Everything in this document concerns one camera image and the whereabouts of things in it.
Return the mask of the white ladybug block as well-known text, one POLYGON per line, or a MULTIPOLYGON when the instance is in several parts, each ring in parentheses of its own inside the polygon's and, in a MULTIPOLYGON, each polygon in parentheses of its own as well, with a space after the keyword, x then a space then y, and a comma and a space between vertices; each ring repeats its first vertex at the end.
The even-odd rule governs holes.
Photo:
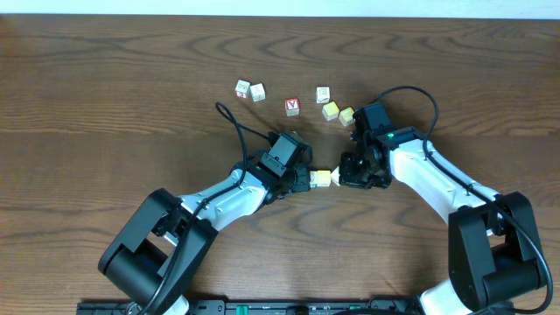
POLYGON ((340 186, 340 168, 338 166, 331 172, 331 180, 336 186, 340 186))

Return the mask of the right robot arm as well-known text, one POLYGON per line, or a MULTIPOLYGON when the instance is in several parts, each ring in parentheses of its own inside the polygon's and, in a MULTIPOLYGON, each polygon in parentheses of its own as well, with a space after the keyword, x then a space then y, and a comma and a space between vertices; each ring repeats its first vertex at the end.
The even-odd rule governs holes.
POLYGON ((533 208, 519 192, 500 194, 442 157, 414 127, 398 129, 377 102, 353 114, 355 152, 339 165, 343 186, 416 192, 448 227, 449 277, 420 294, 423 314, 512 314, 512 298, 553 289, 533 208))

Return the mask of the yellow block letter O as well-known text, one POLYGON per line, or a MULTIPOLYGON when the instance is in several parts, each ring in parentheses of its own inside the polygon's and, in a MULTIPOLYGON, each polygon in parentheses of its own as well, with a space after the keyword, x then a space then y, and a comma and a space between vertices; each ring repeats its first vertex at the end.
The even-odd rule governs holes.
POLYGON ((332 173, 329 170, 317 171, 317 187, 328 187, 332 183, 332 173))

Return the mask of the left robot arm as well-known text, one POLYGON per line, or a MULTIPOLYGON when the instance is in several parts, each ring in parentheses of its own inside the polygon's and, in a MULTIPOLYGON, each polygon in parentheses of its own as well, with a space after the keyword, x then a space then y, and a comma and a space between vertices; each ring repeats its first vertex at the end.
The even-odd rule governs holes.
POLYGON ((152 192, 109 244, 98 270, 142 314, 188 313, 184 293, 218 233, 277 199, 309 191, 311 160, 312 147, 287 131, 201 192, 152 192))

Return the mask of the white block green side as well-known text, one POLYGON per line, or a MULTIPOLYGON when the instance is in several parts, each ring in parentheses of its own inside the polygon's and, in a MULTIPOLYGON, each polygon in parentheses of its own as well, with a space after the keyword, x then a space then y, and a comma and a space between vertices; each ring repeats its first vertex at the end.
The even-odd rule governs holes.
POLYGON ((318 172, 310 171, 310 188, 315 188, 318 185, 318 172))

